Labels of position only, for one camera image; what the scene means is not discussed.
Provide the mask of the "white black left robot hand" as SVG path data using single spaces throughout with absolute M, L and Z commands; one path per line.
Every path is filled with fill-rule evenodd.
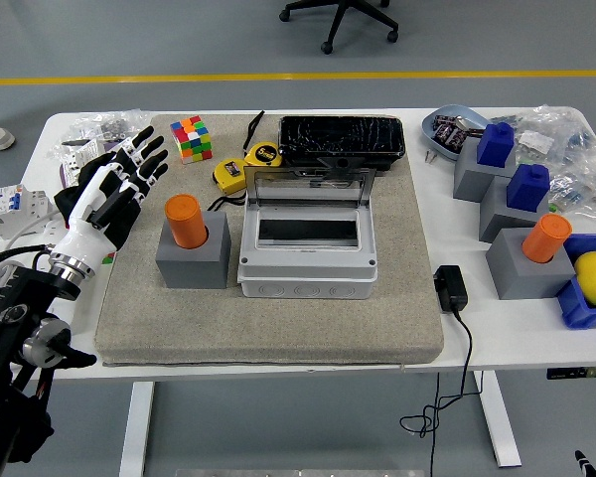
M 168 170 L 163 143 L 148 126 L 86 163 L 77 184 L 55 195 L 68 232 L 51 252 L 53 267 L 73 265 L 92 273 L 123 247 L 142 203 Z

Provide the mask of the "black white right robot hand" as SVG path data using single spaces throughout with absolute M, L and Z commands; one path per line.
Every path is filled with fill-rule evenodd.
M 574 452 L 583 477 L 596 477 L 596 469 L 581 450 Z

